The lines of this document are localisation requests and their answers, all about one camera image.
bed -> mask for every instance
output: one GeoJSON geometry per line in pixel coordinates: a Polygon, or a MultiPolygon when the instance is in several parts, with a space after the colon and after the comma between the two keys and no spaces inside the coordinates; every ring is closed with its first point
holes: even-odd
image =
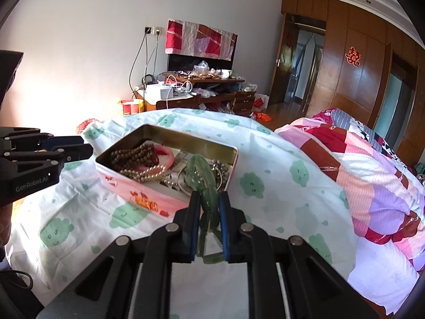
{"type": "MultiPolygon", "coordinates": [[[[325,124],[316,121],[318,126],[325,124]]],[[[90,124],[83,136],[93,146],[93,157],[67,163],[59,184],[25,199],[6,254],[12,268],[31,274],[33,293],[43,305],[119,235],[144,237],[172,220],[143,211],[133,226],[111,225],[115,210],[132,204],[101,185],[94,158],[143,124],[237,147],[239,159],[229,185],[232,206],[270,235],[301,235],[361,295],[385,307],[386,313],[397,311],[416,283],[418,273],[391,239],[379,245],[356,234],[349,208],[351,194],[347,199],[341,184],[298,145],[299,140],[311,139],[311,134],[288,126],[301,133],[294,142],[285,131],[274,133],[248,118],[170,109],[90,124]],[[50,243],[47,234],[54,234],[56,240],[50,243]]],[[[418,191],[423,199],[423,192],[418,191]]],[[[205,265],[199,259],[191,265],[176,265],[171,314],[173,319],[247,318],[246,266],[205,265]]]]}

silver screw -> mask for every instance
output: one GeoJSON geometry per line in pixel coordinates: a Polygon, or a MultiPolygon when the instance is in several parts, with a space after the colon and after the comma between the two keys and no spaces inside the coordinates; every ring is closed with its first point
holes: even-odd
{"type": "Polygon", "coordinates": [[[130,239],[128,238],[128,236],[125,236],[125,235],[118,236],[115,240],[118,246],[125,246],[126,244],[129,243],[129,241],[130,239]]]}
{"type": "Polygon", "coordinates": [[[291,236],[290,243],[294,246],[301,246],[303,244],[303,238],[298,235],[291,236]]]}
{"type": "Polygon", "coordinates": [[[177,223],[168,223],[165,226],[165,230],[168,231],[169,233],[177,231],[178,229],[179,229],[179,225],[177,223]]]}
{"type": "Polygon", "coordinates": [[[252,223],[242,223],[241,224],[241,230],[248,232],[252,231],[254,229],[254,225],[252,223]]]}

